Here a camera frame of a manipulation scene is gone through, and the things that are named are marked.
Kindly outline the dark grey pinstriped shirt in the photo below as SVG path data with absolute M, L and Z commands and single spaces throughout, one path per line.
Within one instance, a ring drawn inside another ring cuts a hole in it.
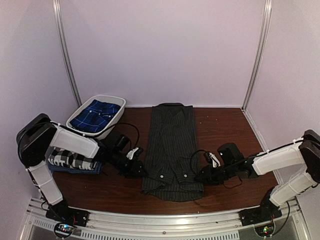
M 199 159 L 195 109 L 181 103 L 162 103 L 152 108 L 144 160 L 148 177 L 141 191 L 164 201 L 201 199 L 204 187 L 196 182 Z

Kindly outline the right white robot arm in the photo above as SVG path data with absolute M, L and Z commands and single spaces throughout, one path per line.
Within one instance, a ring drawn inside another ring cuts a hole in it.
M 287 182 L 267 193 L 265 203 L 256 210 L 261 221 L 268 220 L 276 212 L 276 207 L 320 183 L 320 136 L 311 129 L 290 143 L 248 157 L 233 142 L 221 145 L 217 152 L 223 164 L 220 165 L 213 153 L 206 151 L 204 157 L 208 165 L 195 174 L 195 181 L 222 185 L 233 177 L 257 178 L 278 169 L 302 166 Z

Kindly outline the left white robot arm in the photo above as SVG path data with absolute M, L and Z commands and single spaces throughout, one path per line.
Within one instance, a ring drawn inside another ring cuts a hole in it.
M 64 197 L 53 179 L 53 171 L 98 175 L 105 164 L 110 164 L 126 178 L 148 176 L 139 159 L 144 150 L 135 145 L 124 153 L 131 140 L 114 132 L 114 127 L 115 124 L 108 124 L 101 133 L 90 135 L 54 122 L 41 113 L 17 134 L 19 160 L 61 222 L 69 221 L 72 211 L 62 203 Z

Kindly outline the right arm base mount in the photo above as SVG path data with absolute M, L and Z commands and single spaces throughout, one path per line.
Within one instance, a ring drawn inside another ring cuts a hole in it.
M 242 226 L 268 222 L 282 216 L 280 207 L 274 205 L 269 199 L 262 200 L 258 207 L 243 209 L 238 214 Z

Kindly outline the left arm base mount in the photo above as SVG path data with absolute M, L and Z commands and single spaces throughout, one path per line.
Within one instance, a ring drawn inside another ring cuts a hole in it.
M 57 204 L 50 204 L 45 200 L 48 208 L 45 216 L 48 219 L 65 223 L 71 226 L 86 227 L 89 218 L 89 212 L 86 210 L 69 207 L 67 200 L 63 197 Z

